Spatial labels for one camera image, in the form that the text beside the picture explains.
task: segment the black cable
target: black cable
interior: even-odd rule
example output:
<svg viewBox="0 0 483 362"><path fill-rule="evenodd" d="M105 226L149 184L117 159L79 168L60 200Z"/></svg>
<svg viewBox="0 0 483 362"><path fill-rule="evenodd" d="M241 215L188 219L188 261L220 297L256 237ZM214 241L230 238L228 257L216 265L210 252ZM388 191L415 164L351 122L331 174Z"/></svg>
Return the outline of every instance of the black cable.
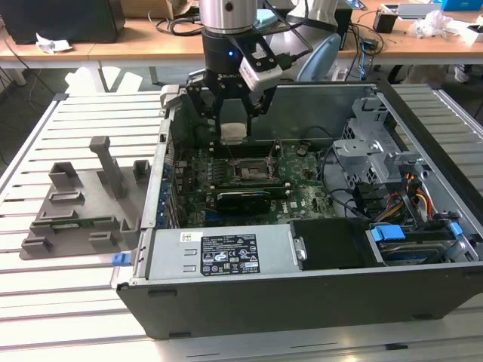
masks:
<svg viewBox="0 0 483 362"><path fill-rule="evenodd" d="M202 33L202 28L197 28L194 30L189 30L187 32L177 32L175 30L176 25L179 25L181 23L191 23L191 24L196 24L196 22L200 21L200 17L181 17L179 19L173 20L170 22L170 30L175 36L195 36L195 35L201 35Z"/></svg>
<svg viewBox="0 0 483 362"><path fill-rule="evenodd" d="M478 114L481 112L481 109L482 108L483 108L483 102L481 102L481 104L478 107L478 109L476 109L475 115L473 116L474 119L476 119L476 117L478 117Z"/></svg>
<svg viewBox="0 0 483 362"><path fill-rule="evenodd" d="M350 64L349 71L347 72L344 81L347 81L347 78L350 75L354 76L350 73L352 72L352 68L354 68L355 60L357 59L357 57L359 57L359 59L361 57L361 52L359 52L359 34L358 34L359 29L356 29L352 24L350 24L350 26L352 27L352 34L354 35L354 40L355 40L355 56L354 56L354 59L352 59L352 63Z"/></svg>
<svg viewBox="0 0 483 362"><path fill-rule="evenodd" d="M4 74L4 76L6 77L6 79L8 79L8 81L13 84L14 81L12 81L12 78L10 78L10 76L8 75L8 73L2 67L0 67L0 70L2 71L2 73Z"/></svg>
<svg viewBox="0 0 483 362"><path fill-rule="evenodd" d="M324 188L328 192L328 194L332 197L332 200L333 201L337 202L339 205L341 205L343 207L346 207L347 209L349 209L350 211L352 211L352 213L354 215L356 215L358 218L360 218L360 219L367 219L367 220L369 220L369 221L372 222L373 220L371 218L365 216L363 213L361 213L355 207L349 206L347 203L342 202L338 198L334 197L333 193L336 192L336 190L338 190L338 189L329 191L329 189L327 187L327 184L325 183L325 165L327 164L327 159L328 159L329 154L331 152L333 152L333 151L334 151L334 149L332 147L330 147L329 150L326 151L325 156L324 156L324 159L322 160L322 163L321 163L320 174L321 174L322 185L324 186Z"/></svg>
<svg viewBox="0 0 483 362"><path fill-rule="evenodd" d="M309 134L309 132L313 129L318 129L318 130L322 130L325 134L327 134L333 141L337 140L336 137L334 137L333 134L331 134L328 130L326 130L325 128L323 128L322 126L308 126L304 132L302 133L302 135L300 136L300 139L301 140L304 140L306 139L307 137L307 134Z"/></svg>
<svg viewBox="0 0 483 362"><path fill-rule="evenodd" d="M7 166L10 166L10 162L6 162L5 158L3 157L2 151L0 151L0 160L2 160L2 162Z"/></svg>
<svg viewBox="0 0 483 362"><path fill-rule="evenodd" d="M21 62L28 70L31 70L29 66L27 66L27 64L20 59L20 57L17 55L17 53L14 52L14 50L11 48L11 46L8 44L8 41L7 39L3 39L5 45L7 45L7 48L12 52L12 54L17 58L17 60L19 62ZM45 83L42 78L40 78L35 72L32 72L33 75L53 94L55 95L56 93L47 85L47 83Z"/></svg>
<svg viewBox="0 0 483 362"><path fill-rule="evenodd" d="M301 27L302 25L304 25L307 20L309 19L309 1L308 0L305 0L305 14L303 15L303 20L300 21L299 23L295 23L293 25L286 25L285 22L283 22L283 24L285 25L284 27L282 28L275 28L275 29L271 29L271 30L266 30L264 32L262 32L262 35L263 36L267 36L267 35L274 35L274 34L279 34L281 32L288 32L290 30L294 30L296 28L299 28Z"/></svg>
<svg viewBox="0 0 483 362"><path fill-rule="evenodd" d="M308 0L305 0L305 3L306 3L306 8L305 8L305 19L303 22L300 22L300 23L297 23L298 26L302 26L303 23L306 22L306 20L308 19L309 17L309 3L308 3ZM278 21L280 21L281 23L285 24L286 27L288 28L287 31L292 31L293 34L295 34L296 37L298 37L298 39L306 46L306 50L300 52L299 54L297 55L293 55L292 56L292 60L293 61L296 61L298 59L300 59L301 57L305 57L307 54L310 54L314 51L314 48L313 46L297 31L297 27L294 27L292 26L286 19L284 19L278 12L277 10L272 6L272 4L269 3L269 0L265 0L265 6L271 10L271 12L273 12L273 14L277 17Z"/></svg>
<svg viewBox="0 0 483 362"><path fill-rule="evenodd" d="M377 35L377 36L379 37L379 39L380 39L380 43L381 43L381 47L380 47L380 49L379 49L379 50L375 50L375 51L373 51L373 52L367 52L366 50L362 50L362 52L363 52L365 55L368 55L368 56L376 56L376 55L380 54L380 52L381 52L381 51L383 51L384 47L386 46L386 43L385 43L384 38L383 38L383 36L382 36L381 34L379 34L378 32L376 32L374 29L370 28L369 26L362 25L362 24L354 24L354 23L351 23L351 24L352 24L353 26L355 26L355 27L359 27L359 26L361 26L361 27L363 27L363 28L368 29L370 32L372 32L373 34Z"/></svg>
<svg viewBox="0 0 483 362"><path fill-rule="evenodd" d="M346 204L348 204L350 201L352 201L355 204L355 200L351 198L350 200L347 200ZM347 217L347 207L344 207L344 217Z"/></svg>
<svg viewBox="0 0 483 362"><path fill-rule="evenodd" d="M377 13L378 11L379 11L379 9L368 11L367 13L363 13L360 17L357 18L357 23L359 23L361 21L361 19L363 17L365 17L366 15L369 15L369 14L372 14L372 13Z"/></svg>
<svg viewBox="0 0 483 362"><path fill-rule="evenodd" d="M175 35L175 36L196 36L200 35L202 33L202 27L197 28L194 30L189 30L187 32L177 32L175 30L176 25L179 25L181 23L191 23L191 24L196 24L197 22L200 21L199 16L194 16L194 17L180 17L176 20L169 20L169 19L160 19L157 23L155 23L152 18L151 18L151 13L150 11L148 13L148 20L149 22L158 30L159 32L167 35ZM162 24L166 23L166 29L163 29L161 27Z"/></svg>

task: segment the red wire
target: red wire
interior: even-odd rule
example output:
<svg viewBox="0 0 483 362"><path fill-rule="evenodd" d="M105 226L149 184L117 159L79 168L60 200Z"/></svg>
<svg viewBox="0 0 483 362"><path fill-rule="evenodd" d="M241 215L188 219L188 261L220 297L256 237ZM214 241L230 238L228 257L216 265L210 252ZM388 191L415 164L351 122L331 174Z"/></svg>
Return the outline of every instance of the red wire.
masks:
<svg viewBox="0 0 483 362"><path fill-rule="evenodd" d="M394 194L392 194L391 196L388 197L386 209L389 208L389 202L391 202L392 198L394 198L395 196L399 196L399 194L397 192L395 192Z"/></svg>

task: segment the black box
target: black box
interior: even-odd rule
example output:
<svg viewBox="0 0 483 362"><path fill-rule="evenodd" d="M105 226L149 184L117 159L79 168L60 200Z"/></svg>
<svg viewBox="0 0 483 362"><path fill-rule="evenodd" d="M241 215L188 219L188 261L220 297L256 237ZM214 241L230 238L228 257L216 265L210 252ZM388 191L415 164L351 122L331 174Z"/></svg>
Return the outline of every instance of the black box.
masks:
<svg viewBox="0 0 483 362"><path fill-rule="evenodd" d="M351 16L352 8L344 0L340 0L335 11L335 20L337 21L337 24L339 24L337 34L339 34L342 39L340 41L339 50L344 49Z"/></svg>
<svg viewBox="0 0 483 362"><path fill-rule="evenodd" d="M0 0L0 14L17 44L35 36L113 43L125 24L121 0Z"/></svg>
<svg viewBox="0 0 483 362"><path fill-rule="evenodd" d="M374 18L374 24L372 28L376 32L380 32L383 34L389 34L392 32L392 28L394 27L394 23L398 18L397 14L393 13L383 13L378 11L376 13L376 17Z"/></svg>

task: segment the power cable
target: power cable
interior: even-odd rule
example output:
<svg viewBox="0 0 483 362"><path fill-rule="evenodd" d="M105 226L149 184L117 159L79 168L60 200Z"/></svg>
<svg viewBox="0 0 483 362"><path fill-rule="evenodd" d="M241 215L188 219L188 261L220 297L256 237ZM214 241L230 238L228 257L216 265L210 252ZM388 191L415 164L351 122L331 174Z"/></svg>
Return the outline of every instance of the power cable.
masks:
<svg viewBox="0 0 483 362"><path fill-rule="evenodd" d="M305 19L303 22L297 23L297 27L292 26L286 19L284 19L278 12L277 10L272 6L272 4L269 3L269 0L265 0L265 6L268 7L271 12L277 17L278 21L281 23L285 24L287 27L287 31L292 31L293 34L295 34L296 37L306 46L306 50L300 52L297 55L292 56L292 60L298 60L302 57L305 57L307 54L311 54L314 51L313 46L297 31L298 26L302 26L307 19L309 18L309 3L308 0L305 0Z"/></svg>
<svg viewBox="0 0 483 362"><path fill-rule="evenodd" d="M3 38L3 41L5 43L5 45L7 45L7 48L12 52L12 54L17 58L17 60L19 62L21 62L23 64L23 66L25 66L26 69L28 70L31 70L31 68L29 66L27 66L27 64L17 55L17 53L14 52L14 50L11 48L11 46L8 44L8 41L6 38ZM53 94L55 95L56 93L47 85L47 83L44 82L44 80L42 78L40 78L40 76L38 76L35 72L32 72L33 75Z"/></svg>
<svg viewBox="0 0 483 362"><path fill-rule="evenodd" d="M194 16L194 17L180 17L175 20L169 20L169 19L160 19L157 23L155 23L152 18L151 18L151 13L150 11L148 13L148 20L149 22L158 30L159 32L167 35L175 35L175 36L196 36L200 35L202 33L202 27L194 29L194 30L189 30L187 32L177 32L176 31L176 25L179 25L181 23L191 23L191 24L197 24L199 23L200 16ZM162 25L166 23L166 29L162 28Z"/></svg>

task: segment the computer case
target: computer case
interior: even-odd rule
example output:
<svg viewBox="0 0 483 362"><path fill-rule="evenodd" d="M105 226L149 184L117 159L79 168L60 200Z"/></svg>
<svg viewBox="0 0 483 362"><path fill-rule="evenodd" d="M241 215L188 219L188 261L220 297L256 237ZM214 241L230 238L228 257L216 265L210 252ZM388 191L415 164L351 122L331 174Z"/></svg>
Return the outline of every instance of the computer case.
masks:
<svg viewBox="0 0 483 362"><path fill-rule="evenodd" d="M121 0L0 0L0 14L17 44L32 44L36 33L51 40L113 43L125 18Z"/></svg>

